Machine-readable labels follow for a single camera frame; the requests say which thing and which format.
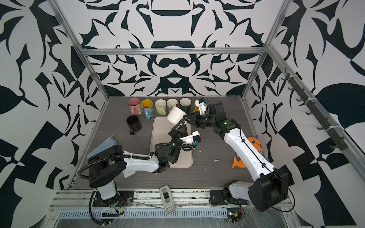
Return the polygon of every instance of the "table surface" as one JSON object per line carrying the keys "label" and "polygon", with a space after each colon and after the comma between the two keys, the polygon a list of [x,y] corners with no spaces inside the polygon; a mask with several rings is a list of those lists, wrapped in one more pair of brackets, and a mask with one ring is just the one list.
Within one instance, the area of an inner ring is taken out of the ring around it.
{"label": "table surface", "polygon": [[[178,101],[181,97],[145,97],[155,102],[157,99],[168,100],[175,98]],[[192,100],[192,111],[194,100],[200,97],[190,97]],[[228,118],[233,118],[241,124],[242,130],[247,137],[253,136],[247,116],[238,96],[228,97],[205,97],[210,102],[221,101]],[[135,154],[149,154],[153,119],[147,120],[142,114],[138,118],[142,129],[129,134],[126,119],[131,115],[128,107],[130,97],[111,97],[101,119],[95,136],[92,139],[88,153],[100,145],[106,138],[115,134],[113,138],[123,150]],[[167,169],[163,173],[148,173],[137,171],[134,175],[124,178],[123,174],[114,180],[117,188],[129,189],[150,189],[160,188],[168,185],[170,188],[222,188],[224,184],[240,180],[242,182],[253,182],[252,177],[246,168],[232,168],[233,158],[236,156],[234,150],[226,144],[219,135],[213,132],[212,128],[199,129],[201,135],[200,145],[193,150],[193,165],[189,168]],[[73,189],[90,189],[88,180],[77,178]]]}

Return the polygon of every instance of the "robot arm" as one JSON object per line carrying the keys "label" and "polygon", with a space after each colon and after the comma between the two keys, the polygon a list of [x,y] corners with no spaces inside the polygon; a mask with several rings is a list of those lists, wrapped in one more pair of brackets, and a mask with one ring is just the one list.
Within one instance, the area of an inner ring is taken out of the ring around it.
{"label": "robot arm", "polygon": [[[89,180],[89,186],[98,190],[105,205],[114,205],[118,195],[113,179],[120,173],[123,172],[125,178],[136,171],[161,173],[170,167],[169,162],[177,162],[181,149],[189,151],[201,142],[198,131],[187,134],[184,120],[175,125],[169,135],[171,142],[155,145],[155,151],[150,155],[124,151],[113,138],[108,138],[87,155],[88,165],[80,169],[77,175]],[[89,169],[89,176],[81,174],[86,169]]]}
{"label": "robot arm", "polygon": [[191,125],[204,129],[212,127],[245,163],[254,181],[252,186],[241,182],[229,185],[233,198],[249,200],[261,212],[285,200],[288,197],[288,173],[284,168],[276,169],[248,141],[234,119],[226,117],[221,102],[210,104],[201,98],[195,101],[199,112],[185,115],[183,118]]}

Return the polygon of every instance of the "green mug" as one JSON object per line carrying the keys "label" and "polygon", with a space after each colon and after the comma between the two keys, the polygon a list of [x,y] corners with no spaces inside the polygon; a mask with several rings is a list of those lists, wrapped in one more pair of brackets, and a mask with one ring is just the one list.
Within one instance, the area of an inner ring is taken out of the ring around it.
{"label": "green mug", "polygon": [[155,107],[156,107],[156,111],[158,112],[158,114],[160,114],[161,116],[166,115],[166,101],[163,99],[159,99],[157,101],[155,101]]}

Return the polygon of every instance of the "black and white wallpaper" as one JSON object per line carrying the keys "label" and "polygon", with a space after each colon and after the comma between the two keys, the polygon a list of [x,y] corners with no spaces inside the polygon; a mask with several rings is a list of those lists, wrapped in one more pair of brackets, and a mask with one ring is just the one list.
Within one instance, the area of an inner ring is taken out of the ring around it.
{"label": "black and white wallpaper", "polygon": [[258,54],[90,56],[111,96],[241,95]]}
{"label": "black and white wallpaper", "polygon": [[0,226],[31,227],[105,100],[45,0],[1,0],[0,58]]}
{"label": "black and white wallpaper", "polygon": [[246,101],[265,156],[288,170],[302,226],[362,227],[364,181],[282,78],[267,56]]}
{"label": "black and white wallpaper", "polygon": [[295,0],[273,42],[365,151],[365,1]]}
{"label": "black and white wallpaper", "polygon": [[[364,150],[364,1],[294,0],[273,42]],[[290,173],[303,227],[363,227],[365,183],[267,57],[246,100],[264,151]]]}
{"label": "black and white wallpaper", "polygon": [[283,0],[59,0],[84,48],[263,46]]}

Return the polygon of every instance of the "orange fish toy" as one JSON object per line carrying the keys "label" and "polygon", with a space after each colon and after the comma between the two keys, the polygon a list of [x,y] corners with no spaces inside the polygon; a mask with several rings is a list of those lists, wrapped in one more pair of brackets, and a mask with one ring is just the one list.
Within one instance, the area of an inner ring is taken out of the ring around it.
{"label": "orange fish toy", "polygon": [[[262,144],[260,142],[260,140],[258,139],[258,135],[256,135],[255,137],[248,137],[247,138],[250,143],[257,149],[258,152],[260,152],[260,154],[262,154]],[[233,158],[233,164],[232,164],[232,168],[234,167],[240,167],[240,168],[246,168],[246,165],[243,163],[242,160],[237,160],[236,157]]]}

